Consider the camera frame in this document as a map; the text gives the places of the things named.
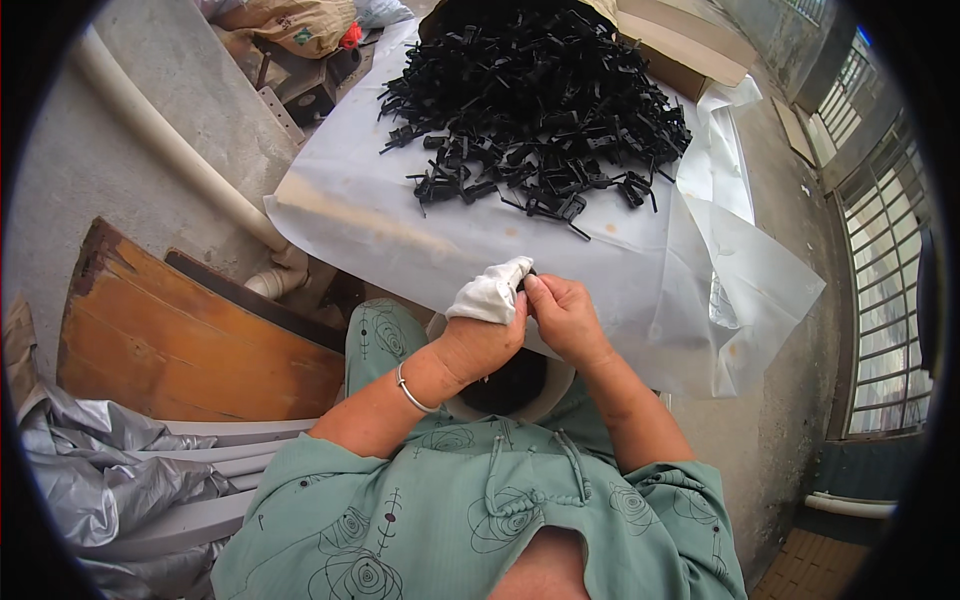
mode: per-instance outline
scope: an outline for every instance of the white glove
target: white glove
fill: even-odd
[[[446,317],[469,317],[490,323],[510,324],[514,321],[516,287],[534,266],[534,259],[518,256],[502,265],[487,267],[482,275],[457,292]]]

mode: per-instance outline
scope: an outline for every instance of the window bars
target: window bars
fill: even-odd
[[[836,148],[840,148],[860,124],[860,115],[869,112],[877,84],[876,70],[867,60],[866,47],[854,40],[833,86],[817,108]]]
[[[827,0],[783,0],[797,12],[805,16],[816,26],[820,26],[820,18],[824,15],[824,3]]]
[[[835,193],[844,208],[857,310],[845,437],[918,431],[932,387],[920,369],[917,337],[920,228],[929,212],[924,167],[902,112]]]

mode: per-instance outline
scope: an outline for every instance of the silver bangle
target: silver bangle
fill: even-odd
[[[400,375],[400,367],[402,366],[403,366],[403,363],[400,363],[399,365],[396,366],[396,384],[400,386],[400,389],[403,390],[404,394],[406,394],[407,399],[413,402],[414,406],[421,409],[424,413],[430,414],[430,413],[436,413],[437,411],[439,411],[440,407],[427,408],[422,404],[420,404],[419,402],[417,402],[417,399],[414,398],[413,394],[410,394],[410,390],[407,389],[407,380]]]

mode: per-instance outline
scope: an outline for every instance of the silver tarp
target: silver tarp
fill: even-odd
[[[236,492],[211,464],[127,453],[210,448],[217,438],[170,434],[163,423],[111,400],[76,399],[42,382],[18,421],[37,486],[80,557],[85,548],[128,534],[171,506]],[[202,598],[225,542],[138,563],[82,562],[108,597]]]
[[[151,598],[213,598],[210,568],[229,538],[194,546],[151,561],[81,564],[108,598],[148,600]]]

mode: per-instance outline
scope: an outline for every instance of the green shirt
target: green shirt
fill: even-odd
[[[563,431],[497,417],[437,427],[392,460],[301,434],[264,472],[213,586],[218,600],[483,600],[553,525],[583,536],[592,600],[746,598],[722,498],[715,468],[621,476]]]

